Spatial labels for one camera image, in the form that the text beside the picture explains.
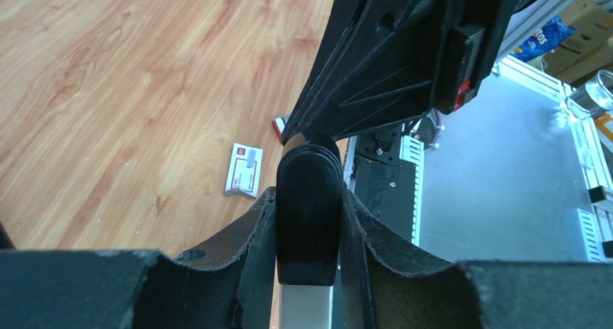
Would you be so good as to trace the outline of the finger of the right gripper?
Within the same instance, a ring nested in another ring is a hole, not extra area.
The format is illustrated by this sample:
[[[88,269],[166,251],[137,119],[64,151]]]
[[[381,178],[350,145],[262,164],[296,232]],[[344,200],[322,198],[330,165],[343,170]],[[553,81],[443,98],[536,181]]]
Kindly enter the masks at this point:
[[[309,78],[282,141],[334,140],[430,111],[459,0],[334,0]]]

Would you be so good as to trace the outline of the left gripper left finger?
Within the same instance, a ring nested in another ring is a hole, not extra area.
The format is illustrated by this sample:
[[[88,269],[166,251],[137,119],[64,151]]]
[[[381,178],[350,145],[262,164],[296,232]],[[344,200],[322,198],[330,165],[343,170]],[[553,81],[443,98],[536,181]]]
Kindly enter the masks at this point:
[[[267,328],[275,189],[209,239],[156,249],[1,252],[3,328]]]

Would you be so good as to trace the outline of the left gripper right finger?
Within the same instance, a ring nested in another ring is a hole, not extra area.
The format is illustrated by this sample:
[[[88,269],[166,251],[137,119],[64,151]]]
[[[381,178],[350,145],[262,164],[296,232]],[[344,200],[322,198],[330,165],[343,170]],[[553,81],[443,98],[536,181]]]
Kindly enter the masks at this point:
[[[340,271],[348,328],[610,328],[612,265],[448,262],[343,192]]]

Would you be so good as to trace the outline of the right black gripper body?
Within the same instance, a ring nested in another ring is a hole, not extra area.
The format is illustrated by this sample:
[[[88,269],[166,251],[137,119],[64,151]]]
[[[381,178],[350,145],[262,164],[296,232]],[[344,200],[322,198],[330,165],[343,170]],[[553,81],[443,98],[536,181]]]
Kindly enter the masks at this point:
[[[458,1],[434,96],[436,109],[451,114],[476,96],[497,58],[510,18],[536,1]]]

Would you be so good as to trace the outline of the black and grey stapler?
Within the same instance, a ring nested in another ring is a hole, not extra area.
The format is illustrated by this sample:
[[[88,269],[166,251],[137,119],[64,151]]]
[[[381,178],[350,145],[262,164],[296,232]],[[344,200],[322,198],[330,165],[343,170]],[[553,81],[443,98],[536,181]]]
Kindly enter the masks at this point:
[[[330,328],[343,191],[340,153],[320,132],[290,138],[278,164],[275,237],[281,328]]]

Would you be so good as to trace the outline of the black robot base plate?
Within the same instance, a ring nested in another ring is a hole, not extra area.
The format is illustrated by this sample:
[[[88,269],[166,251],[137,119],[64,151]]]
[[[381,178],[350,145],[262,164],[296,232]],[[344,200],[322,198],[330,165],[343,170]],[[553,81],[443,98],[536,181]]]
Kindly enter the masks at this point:
[[[344,180],[375,218],[420,245],[424,144],[405,125],[350,137]]]

